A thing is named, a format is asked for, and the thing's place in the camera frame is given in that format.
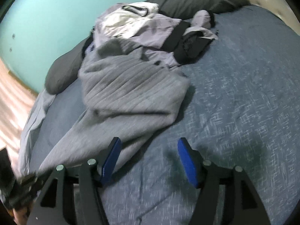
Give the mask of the person's left hand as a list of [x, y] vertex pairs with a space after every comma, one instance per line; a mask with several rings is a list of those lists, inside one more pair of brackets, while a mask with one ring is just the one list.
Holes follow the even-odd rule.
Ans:
[[17, 225], [26, 225], [31, 213], [33, 203], [28, 204], [19, 210], [13, 209], [14, 221]]

